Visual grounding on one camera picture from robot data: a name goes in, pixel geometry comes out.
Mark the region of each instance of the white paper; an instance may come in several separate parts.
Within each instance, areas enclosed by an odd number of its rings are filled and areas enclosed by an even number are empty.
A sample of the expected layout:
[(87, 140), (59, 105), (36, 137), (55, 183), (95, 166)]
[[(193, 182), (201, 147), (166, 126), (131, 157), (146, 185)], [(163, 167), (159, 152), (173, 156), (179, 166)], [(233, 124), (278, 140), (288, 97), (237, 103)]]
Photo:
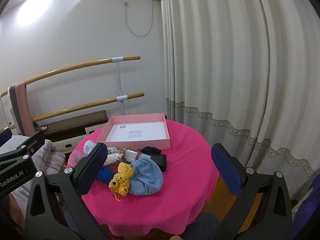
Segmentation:
[(165, 138), (163, 122), (121, 123), (113, 125), (106, 142), (148, 141)]

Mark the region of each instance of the pink box lid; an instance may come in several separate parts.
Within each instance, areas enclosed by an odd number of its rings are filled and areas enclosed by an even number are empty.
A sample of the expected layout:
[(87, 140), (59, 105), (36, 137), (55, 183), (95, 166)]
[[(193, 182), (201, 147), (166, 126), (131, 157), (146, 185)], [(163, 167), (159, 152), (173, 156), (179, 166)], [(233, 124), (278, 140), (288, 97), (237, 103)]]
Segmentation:
[[(162, 122), (165, 132), (165, 138), (153, 140), (130, 140), (130, 141), (106, 141), (112, 127), (115, 124), (129, 124), (129, 123), (148, 123), (148, 122)], [(102, 132), (100, 133), (97, 142), (102, 142), (108, 147), (124, 148), (128, 147), (131, 150), (142, 149), (146, 146), (156, 147), (158, 149), (170, 148), (170, 136), (165, 121), (164, 113), (157, 114), (129, 114), (129, 115), (114, 115), (112, 116)]]

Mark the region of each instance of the crochet fish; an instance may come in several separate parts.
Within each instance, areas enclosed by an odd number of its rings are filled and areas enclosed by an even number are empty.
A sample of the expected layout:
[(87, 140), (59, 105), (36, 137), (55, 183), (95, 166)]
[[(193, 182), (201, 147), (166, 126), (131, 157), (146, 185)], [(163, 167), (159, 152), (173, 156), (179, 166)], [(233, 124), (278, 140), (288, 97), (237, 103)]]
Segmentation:
[(109, 183), (109, 189), (113, 192), (116, 200), (120, 202), (119, 195), (126, 196), (129, 192), (130, 181), (129, 179), (134, 174), (133, 168), (127, 163), (120, 163), (118, 166), (118, 173)]

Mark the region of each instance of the wooden handrail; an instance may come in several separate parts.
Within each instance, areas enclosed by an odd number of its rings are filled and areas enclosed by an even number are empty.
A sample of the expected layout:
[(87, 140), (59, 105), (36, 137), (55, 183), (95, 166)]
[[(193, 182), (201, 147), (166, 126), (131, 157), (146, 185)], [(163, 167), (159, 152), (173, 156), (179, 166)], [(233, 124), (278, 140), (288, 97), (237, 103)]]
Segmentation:
[[(136, 93), (136, 94), (131, 94), (128, 95), (128, 99), (132, 99), (132, 98), (139, 98), (139, 97), (144, 97), (144, 93)], [(39, 122), (45, 119), (49, 119), (52, 117), (56, 117), (59, 115), (63, 115), (63, 114), (68, 114), (68, 113), (72, 113), (75, 111), (79, 111), (79, 110), (83, 110), (83, 109), (87, 109), (87, 108), (91, 108), (91, 107), (95, 107), (95, 106), (102, 106), (102, 105), (106, 105), (106, 104), (110, 104), (110, 103), (114, 103), (117, 102), (117, 98), (110, 98), (110, 99), (106, 99), (106, 100), (102, 100), (102, 101), (97, 101), (97, 102), (93, 102), (93, 103), (88, 103), (88, 104), (84, 104), (84, 105), (80, 105), (80, 106), (75, 106), (72, 108), (68, 108), (68, 109), (64, 109), (64, 110), (60, 110), (60, 111), (56, 111), (50, 114), (45, 114), (45, 115), (41, 115), (38, 117), (35, 117), (32, 119), (33, 122)], [(10, 125), (9, 129), (14, 129), (16, 128), (15, 125)]]
[[(139, 60), (140, 56), (129, 56), (129, 57), (123, 57), (123, 61), (130, 61), (130, 60)], [(61, 74), (61, 73), (65, 73), (71, 70), (76, 70), (76, 69), (80, 69), (80, 68), (85, 68), (85, 67), (91, 67), (91, 66), (96, 66), (96, 65), (101, 65), (101, 64), (107, 64), (107, 63), (112, 63), (112, 58), (108, 58), (108, 59), (102, 59), (102, 60), (97, 60), (97, 61), (92, 61), (92, 62), (87, 62), (87, 63), (81, 63), (78, 65), (73, 65), (73, 66), (69, 66), (69, 67), (65, 67), (65, 68), (61, 68), (58, 70), (54, 70), (51, 71), (49, 73), (46, 74), (42, 74), (40, 76), (31, 78), (29, 80), (25, 81), (25, 84), (31, 84), (33, 82), (39, 81), (41, 79), (47, 78), (47, 77), (52, 77), (54, 75), (57, 74)], [(0, 97), (5, 96), (6, 94), (8, 94), (8, 91), (4, 91), (0, 94)]]

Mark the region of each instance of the wooden floor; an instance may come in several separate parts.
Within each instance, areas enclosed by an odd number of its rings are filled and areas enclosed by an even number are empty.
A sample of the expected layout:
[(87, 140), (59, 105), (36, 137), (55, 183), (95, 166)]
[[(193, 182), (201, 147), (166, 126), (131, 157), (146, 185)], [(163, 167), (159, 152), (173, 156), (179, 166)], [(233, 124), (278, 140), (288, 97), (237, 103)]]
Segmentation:
[[(262, 198), (262, 194), (257, 194), (256, 199), (252, 205), (252, 208), (242, 225), (239, 232), (245, 231), (251, 224), (253, 217), (258, 209), (260, 200)], [(223, 179), (219, 176), (216, 187), (212, 193), (210, 200), (204, 204), (202, 208), (202, 212), (211, 212), (217, 216), (217, 218), (221, 221), (228, 211), (231, 209), (233, 203), (236, 201), (236, 196), (231, 195), (227, 189), (226, 184)], [(108, 227), (106, 225), (102, 225), (104, 230), (108, 233)], [(152, 229), (145, 236), (124, 236), (124, 239), (127, 240), (168, 240), (172, 235), (165, 233), (159, 229)]]

